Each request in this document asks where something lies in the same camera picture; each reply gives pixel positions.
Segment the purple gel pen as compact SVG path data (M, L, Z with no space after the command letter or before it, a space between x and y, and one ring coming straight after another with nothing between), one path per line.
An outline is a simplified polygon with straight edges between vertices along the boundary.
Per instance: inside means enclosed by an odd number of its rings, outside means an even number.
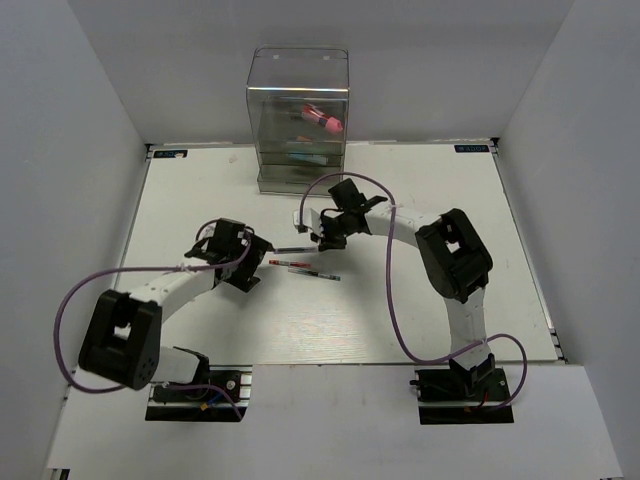
M278 247L273 249L276 255L302 254L318 252L317 246Z

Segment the blue highlighter marker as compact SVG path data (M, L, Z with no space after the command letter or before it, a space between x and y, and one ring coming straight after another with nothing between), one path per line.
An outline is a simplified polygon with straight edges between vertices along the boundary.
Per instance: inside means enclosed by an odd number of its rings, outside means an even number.
M287 157L292 159L292 160L296 160L296 161L300 161L300 162L312 163L312 164L316 164L316 165L325 166L325 165L328 164L328 158L326 156L319 155L319 154L288 153Z

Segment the clear acrylic drawer organizer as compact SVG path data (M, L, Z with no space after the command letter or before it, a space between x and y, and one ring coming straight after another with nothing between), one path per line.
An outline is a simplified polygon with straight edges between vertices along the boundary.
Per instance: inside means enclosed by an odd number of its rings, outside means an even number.
M246 104L262 193L326 196L341 180L349 116L349 55L329 46L264 45L254 52ZM331 134L301 116L305 104L338 118L344 130ZM298 135L315 143L297 142ZM288 153L319 154L325 166L292 160Z

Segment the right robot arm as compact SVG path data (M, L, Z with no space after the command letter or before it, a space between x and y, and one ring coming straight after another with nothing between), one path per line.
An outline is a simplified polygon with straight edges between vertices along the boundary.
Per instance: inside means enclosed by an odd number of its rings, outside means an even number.
M394 241L418 250L427 278L443 298L450 334L450 354L422 365L446 363L453 390L472 399L484 391L495 369L488 345L484 299L493 260L466 213L421 213L400 206L388 189L383 196L366 197L351 179L329 189L335 207L317 212L300 203L294 225L309 232L318 250L344 250L355 234L384 236L385 288L389 313L395 315L391 287Z

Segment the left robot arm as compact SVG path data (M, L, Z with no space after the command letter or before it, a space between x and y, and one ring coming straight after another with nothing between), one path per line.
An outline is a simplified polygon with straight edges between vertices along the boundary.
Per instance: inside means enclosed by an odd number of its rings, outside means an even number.
M129 291L103 292L95 305L79 353L87 372L132 390L149 384L176 384L199 399L211 387L205 357L161 345L165 321L200 295L226 283L247 293L260 279L256 270L271 242L244 223L219 219L197 234L186 262Z

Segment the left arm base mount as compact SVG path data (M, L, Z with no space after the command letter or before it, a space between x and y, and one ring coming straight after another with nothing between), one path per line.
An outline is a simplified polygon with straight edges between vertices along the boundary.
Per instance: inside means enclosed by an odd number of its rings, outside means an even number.
M189 389L153 385L145 420L174 423L239 423L249 406L251 366L209 366Z

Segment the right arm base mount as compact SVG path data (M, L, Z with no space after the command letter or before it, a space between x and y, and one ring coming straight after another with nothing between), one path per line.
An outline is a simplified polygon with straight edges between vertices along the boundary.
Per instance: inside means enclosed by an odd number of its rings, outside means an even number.
M409 386L417 395L421 425L514 423L510 405L498 409L510 397L502 368L497 368L470 393L448 369L416 370Z

